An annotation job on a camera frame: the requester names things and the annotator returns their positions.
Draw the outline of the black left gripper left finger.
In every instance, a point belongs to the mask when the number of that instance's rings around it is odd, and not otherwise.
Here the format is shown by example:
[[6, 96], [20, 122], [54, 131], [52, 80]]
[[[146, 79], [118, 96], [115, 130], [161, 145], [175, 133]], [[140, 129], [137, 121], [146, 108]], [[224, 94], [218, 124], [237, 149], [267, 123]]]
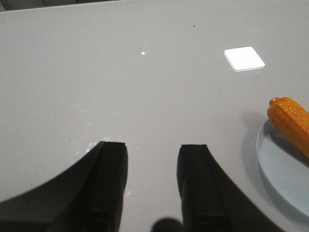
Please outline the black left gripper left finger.
[[3, 232], [117, 232], [128, 172], [124, 143], [100, 142], [48, 182], [0, 204]]

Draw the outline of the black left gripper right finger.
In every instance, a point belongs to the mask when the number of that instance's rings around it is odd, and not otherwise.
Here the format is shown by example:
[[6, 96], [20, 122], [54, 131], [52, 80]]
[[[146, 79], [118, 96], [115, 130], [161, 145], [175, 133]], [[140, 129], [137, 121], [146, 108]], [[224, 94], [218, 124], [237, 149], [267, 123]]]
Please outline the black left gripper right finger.
[[280, 232], [226, 175], [206, 145], [182, 145], [177, 182], [188, 232]]

